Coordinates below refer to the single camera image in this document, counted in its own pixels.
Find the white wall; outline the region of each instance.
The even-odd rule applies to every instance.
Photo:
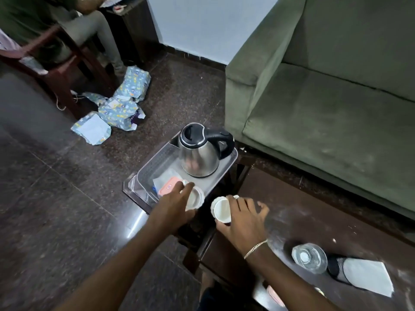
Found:
[[[277,0],[148,0],[161,43],[228,64]]]

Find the sofa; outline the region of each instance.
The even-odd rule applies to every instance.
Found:
[[[415,218],[415,0],[278,0],[226,67],[236,140]]]

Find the dark speckled floor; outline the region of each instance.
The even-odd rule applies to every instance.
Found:
[[[101,146],[90,146],[31,79],[0,65],[1,309],[49,310],[62,301],[145,222],[121,182],[160,138],[190,121],[224,124],[222,71],[166,54],[148,70],[152,83],[140,104],[147,118],[134,132],[113,129]],[[367,201],[255,151],[241,154],[391,232],[411,232],[404,219]],[[195,310],[199,281],[181,265],[184,254],[168,238],[121,309]]]

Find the electric kettle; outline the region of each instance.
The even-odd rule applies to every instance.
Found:
[[[219,142],[226,143],[221,150]],[[182,167],[193,177],[211,175],[219,161],[228,157],[235,148],[235,139],[226,130],[208,129],[200,123],[186,125],[179,134],[180,160]]]

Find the gray plastic tray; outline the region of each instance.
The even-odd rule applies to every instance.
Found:
[[[140,190],[144,189],[154,202],[158,202],[159,197],[153,191],[153,179],[160,177],[168,168],[172,168],[184,180],[194,182],[202,189],[206,197],[238,158],[238,151],[235,148],[231,155],[219,162],[219,166],[213,174],[205,178],[195,178],[184,171],[179,159],[180,149],[175,144],[177,144],[177,135],[164,145],[130,180],[128,184],[130,190],[141,194]]]

